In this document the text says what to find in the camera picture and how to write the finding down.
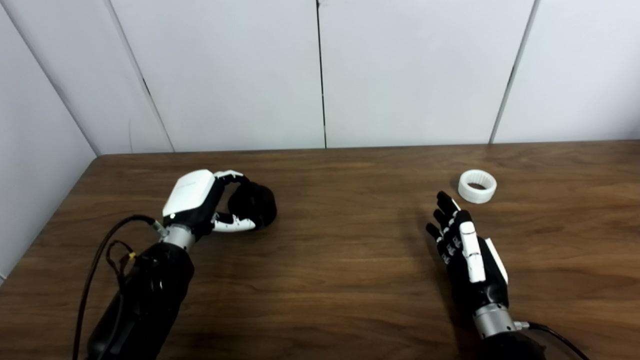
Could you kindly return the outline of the white and black left hand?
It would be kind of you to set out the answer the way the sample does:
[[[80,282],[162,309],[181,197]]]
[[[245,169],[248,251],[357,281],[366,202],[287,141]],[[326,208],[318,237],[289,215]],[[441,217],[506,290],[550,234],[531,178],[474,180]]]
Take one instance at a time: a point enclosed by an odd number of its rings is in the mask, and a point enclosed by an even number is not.
[[[212,172],[195,170],[180,177],[162,209],[165,228],[185,228],[197,242],[213,231],[235,233],[256,230],[256,220],[247,215],[217,212],[217,206],[230,183],[249,183],[234,170]]]

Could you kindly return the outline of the white and black right hand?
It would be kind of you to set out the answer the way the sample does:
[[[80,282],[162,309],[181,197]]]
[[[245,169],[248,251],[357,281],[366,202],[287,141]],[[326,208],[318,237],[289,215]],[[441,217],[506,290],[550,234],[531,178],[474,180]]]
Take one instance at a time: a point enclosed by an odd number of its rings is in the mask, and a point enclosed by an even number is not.
[[[436,223],[425,230],[445,265],[455,305],[466,315],[491,304],[508,308],[508,274],[491,239],[478,235],[470,212],[445,191],[436,200]]]

